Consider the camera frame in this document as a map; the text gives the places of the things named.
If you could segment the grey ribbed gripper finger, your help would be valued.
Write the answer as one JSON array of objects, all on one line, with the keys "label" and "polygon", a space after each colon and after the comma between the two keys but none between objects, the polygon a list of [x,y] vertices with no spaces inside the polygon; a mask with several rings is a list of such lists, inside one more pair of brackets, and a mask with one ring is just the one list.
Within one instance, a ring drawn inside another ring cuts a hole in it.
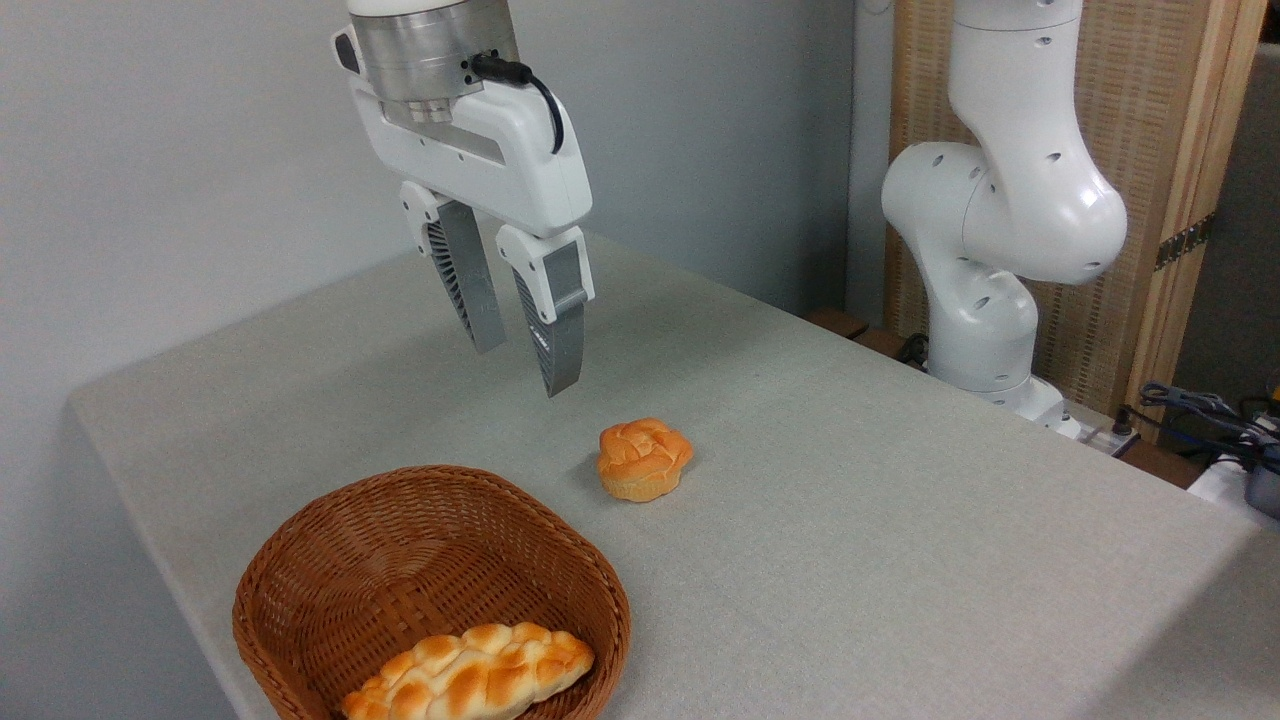
[{"label": "grey ribbed gripper finger", "polygon": [[495,287],[474,210],[412,181],[399,186],[404,218],[420,254],[430,259],[474,347],[506,342]]},{"label": "grey ribbed gripper finger", "polygon": [[541,380],[553,397],[580,378],[585,305],[595,299],[584,232],[575,225],[538,238],[503,225],[497,246],[512,268]]}]

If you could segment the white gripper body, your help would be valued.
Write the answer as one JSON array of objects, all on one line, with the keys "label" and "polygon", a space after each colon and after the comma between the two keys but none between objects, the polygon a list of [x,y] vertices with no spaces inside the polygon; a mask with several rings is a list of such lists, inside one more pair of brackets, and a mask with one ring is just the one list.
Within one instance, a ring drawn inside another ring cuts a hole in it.
[{"label": "white gripper body", "polygon": [[417,123],[406,104],[380,97],[353,26],[334,33],[358,115],[378,158],[401,178],[540,238],[576,225],[593,193],[568,113],[535,85],[485,79],[474,69],[506,64],[495,47],[451,56],[462,95],[448,120]]}]

